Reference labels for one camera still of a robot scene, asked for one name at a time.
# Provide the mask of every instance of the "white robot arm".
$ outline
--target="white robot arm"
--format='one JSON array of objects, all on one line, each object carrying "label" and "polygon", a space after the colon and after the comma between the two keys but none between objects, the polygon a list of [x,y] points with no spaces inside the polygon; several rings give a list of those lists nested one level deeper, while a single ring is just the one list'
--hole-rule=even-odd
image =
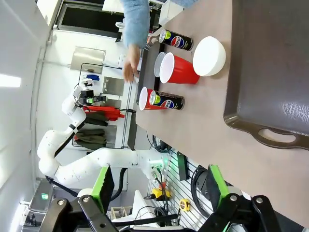
[{"label": "white robot arm", "polygon": [[77,86],[62,104],[62,111],[72,120],[69,127],[65,131],[49,130],[43,136],[38,147],[40,171],[46,176],[56,177],[63,185],[82,181],[106,166],[141,168],[149,179],[155,178],[158,175],[155,167],[163,167],[162,154],[155,150],[101,148],[66,166],[55,160],[86,119],[85,112],[77,105],[81,91],[82,88]]}]

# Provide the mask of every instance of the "yellow tape measure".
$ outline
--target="yellow tape measure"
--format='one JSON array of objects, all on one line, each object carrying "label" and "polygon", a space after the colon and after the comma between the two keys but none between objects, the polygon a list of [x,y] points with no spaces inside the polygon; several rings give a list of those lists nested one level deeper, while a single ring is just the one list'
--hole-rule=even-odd
[{"label": "yellow tape measure", "polygon": [[182,199],[179,202],[179,207],[183,211],[189,211],[190,210],[190,202],[188,199]]}]

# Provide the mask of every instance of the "red object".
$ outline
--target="red object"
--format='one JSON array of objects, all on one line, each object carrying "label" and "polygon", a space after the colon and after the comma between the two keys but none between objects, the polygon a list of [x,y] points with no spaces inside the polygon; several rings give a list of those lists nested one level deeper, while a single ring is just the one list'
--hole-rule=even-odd
[{"label": "red object", "polygon": [[149,104],[149,97],[153,90],[144,87],[140,92],[140,110],[166,110],[165,107],[160,107],[156,105]]},{"label": "red object", "polygon": [[101,111],[105,113],[105,116],[109,121],[116,121],[118,118],[125,118],[124,115],[120,113],[120,110],[116,110],[114,107],[103,107],[103,106],[84,106],[83,107],[86,114],[97,111]]},{"label": "red object", "polygon": [[185,59],[167,53],[161,63],[160,80],[162,83],[196,84],[199,75],[194,71],[193,64]]}]

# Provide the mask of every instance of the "pepsi can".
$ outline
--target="pepsi can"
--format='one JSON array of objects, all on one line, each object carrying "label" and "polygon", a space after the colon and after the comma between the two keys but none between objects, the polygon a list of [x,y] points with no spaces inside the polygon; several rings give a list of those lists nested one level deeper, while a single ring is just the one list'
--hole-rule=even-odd
[{"label": "pepsi can", "polygon": [[181,110],[184,106],[184,97],[153,90],[149,97],[149,104]]},{"label": "pepsi can", "polygon": [[159,42],[188,51],[193,47],[193,40],[190,37],[165,29],[160,33]]}]

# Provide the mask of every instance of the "person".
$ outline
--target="person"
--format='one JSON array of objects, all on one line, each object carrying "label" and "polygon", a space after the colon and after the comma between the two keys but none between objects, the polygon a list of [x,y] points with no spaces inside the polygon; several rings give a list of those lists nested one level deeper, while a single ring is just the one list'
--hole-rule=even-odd
[{"label": "person", "polygon": [[[182,6],[189,7],[197,0],[171,0]],[[134,80],[133,74],[137,74],[140,61],[140,49],[147,42],[150,26],[148,0],[121,0],[125,14],[124,44],[128,48],[128,54],[124,63],[123,76],[126,82]]]}]

